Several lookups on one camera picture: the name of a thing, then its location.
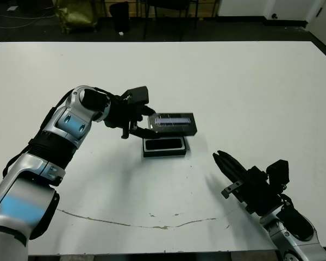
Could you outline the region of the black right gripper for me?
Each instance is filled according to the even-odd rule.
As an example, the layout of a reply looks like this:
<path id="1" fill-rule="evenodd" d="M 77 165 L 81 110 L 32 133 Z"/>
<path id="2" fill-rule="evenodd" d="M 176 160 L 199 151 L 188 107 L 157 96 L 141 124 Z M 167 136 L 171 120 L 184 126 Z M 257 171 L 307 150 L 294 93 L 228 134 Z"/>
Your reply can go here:
<path id="1" fill-rule="evenodd" d="M 234 157 L 223 151 L 217 151 L 212 156 L 220 171 L 232 182 L 232 185 L 222 190 L 224 198 L 233 194 L 239 202 L 246 204 L 248 213 L 257 215 L 265 215 L 281 205 L 281 198 L 267 183 L 265 172 L 256 166 L 246 170 Z"/>

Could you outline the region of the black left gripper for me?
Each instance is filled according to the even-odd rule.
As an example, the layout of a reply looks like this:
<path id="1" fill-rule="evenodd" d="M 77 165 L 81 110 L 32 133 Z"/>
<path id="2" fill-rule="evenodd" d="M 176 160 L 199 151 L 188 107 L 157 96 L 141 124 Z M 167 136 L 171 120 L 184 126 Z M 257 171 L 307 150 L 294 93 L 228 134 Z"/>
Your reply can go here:
<path id="1" fill-rule="evenodd" d="M 109 128 L 120 128 L 122 139 L 127 139 L 129 134 L 141 139 L 158 139 L 159 134 L 147 128 L 134 126 L 134 122 L 142 120 L 142 115 L 151 116 L 155 110 L 144 106 L 142 102 L 129 103 L 118 95 L 110 97 L 109 113 L 104 123 Z"/>

